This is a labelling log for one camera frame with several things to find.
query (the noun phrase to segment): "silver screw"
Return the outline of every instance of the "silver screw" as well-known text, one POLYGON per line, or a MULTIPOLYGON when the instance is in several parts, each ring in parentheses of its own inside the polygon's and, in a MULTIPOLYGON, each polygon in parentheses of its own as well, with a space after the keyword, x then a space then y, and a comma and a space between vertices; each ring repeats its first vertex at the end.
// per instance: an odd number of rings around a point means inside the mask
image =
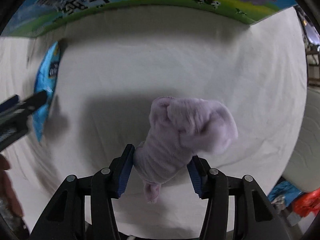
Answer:
POLYGON ((213 168, 213 169, 209 170, 209 173, 212 175, 217 175, 219 173, 219 171, 217 169, 213 168))
POLYGON ((251 177, 250 175, 245 175, 245 176, 244 176, 244 179, 245 179, 247 182, 253 181, 253 177, 251 177))
POLYGON ((69 175, 68 177, 67 177, 67 181, 69 181, 69 182, 72 182, 72 181, 74 181, 75 180, 75 176, 74 175, 69 175))
POLYGON ((102 174, 109 174, 110 173, 110 169, 109 168, 104 168, 101 170, 102 174))

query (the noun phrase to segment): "folded cloth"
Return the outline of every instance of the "folded cloth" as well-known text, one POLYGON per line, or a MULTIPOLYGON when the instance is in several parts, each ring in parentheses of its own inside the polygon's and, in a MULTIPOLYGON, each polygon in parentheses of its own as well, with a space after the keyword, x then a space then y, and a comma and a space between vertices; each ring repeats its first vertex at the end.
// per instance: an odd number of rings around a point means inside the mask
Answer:
POLYGON ((223 153, 238 137, 236 123, 218 101, 161 97, 152 102, 151 128, 133 155, 148 202, 199 151, 223 153))

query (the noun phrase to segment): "plush fabric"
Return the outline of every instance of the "plush fabric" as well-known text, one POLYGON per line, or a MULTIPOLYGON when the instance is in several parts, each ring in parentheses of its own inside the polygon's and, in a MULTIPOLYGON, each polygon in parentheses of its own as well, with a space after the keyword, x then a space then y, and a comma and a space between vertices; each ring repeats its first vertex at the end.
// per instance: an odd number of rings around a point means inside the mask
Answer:
POLYGON ((149 202, 199 151, 221 154, 238 137, 231 113, 215 100, 157 98, 149 121, 147 138, 133 157, 149 202))

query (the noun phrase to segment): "table surface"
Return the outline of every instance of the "table surface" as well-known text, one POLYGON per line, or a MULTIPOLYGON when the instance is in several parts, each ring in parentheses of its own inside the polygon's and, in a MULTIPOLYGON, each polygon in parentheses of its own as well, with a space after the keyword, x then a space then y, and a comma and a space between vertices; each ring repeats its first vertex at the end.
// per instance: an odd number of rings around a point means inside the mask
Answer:
MULTIPOLYGON (((61 38, 68 45, 44 140, 38 144, 30 133, 4 152, 17 173, 13 185, 22 204, 37 194, 23 194, 17 178, 51 195, 69 174, 90 176, 127 143, 137 146, 159 96, 224 103, 239 138, 223 155, 200 155, 228 176, 251 174, 267 194, 291 156, 303 117, 301 33, 293 8, 249 27, 196 9, 148 6, 82 18, 35 40, 1 39, 0 100, 32 94, 48 47, 61 38)), ((186 169, 162 187, 153 205, 133 170, 113 204, 120 231, 157 239, 198 237, 206 208, 186 169)), ((228 230, 233 219, 230 198, 228 230)))

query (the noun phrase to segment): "red plastic bag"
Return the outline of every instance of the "red plastic bag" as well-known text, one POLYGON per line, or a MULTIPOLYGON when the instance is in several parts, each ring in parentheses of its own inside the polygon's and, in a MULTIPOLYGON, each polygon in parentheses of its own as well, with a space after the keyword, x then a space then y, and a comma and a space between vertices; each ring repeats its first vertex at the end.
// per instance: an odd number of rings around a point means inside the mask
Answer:
POLYGON ((313 192, 305 193, 293 201, 292 208, 301 217, 306 217, 310 212, 317 215, 320 210, 320 188, 313 192))

